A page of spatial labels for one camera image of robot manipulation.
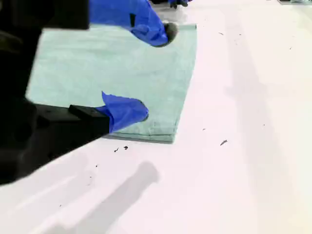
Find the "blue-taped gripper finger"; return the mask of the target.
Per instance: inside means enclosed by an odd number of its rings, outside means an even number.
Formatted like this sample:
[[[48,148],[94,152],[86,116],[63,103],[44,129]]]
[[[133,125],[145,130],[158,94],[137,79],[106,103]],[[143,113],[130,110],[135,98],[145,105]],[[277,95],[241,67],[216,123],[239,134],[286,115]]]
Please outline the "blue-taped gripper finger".
[[[135,123],[144,122],[149,117],[149,110],[136,98],[120,97],[102,92],[104,105],[84,107],[70,105],[69,111],[82,119],[91,119],[91,114],[99,113],[108,118],[108,133],[114,133]]]
[[[121,27],[153,47],[164,47],[177,36],[175,23],[164,23],[147,0],[91,0],[92,24]]]

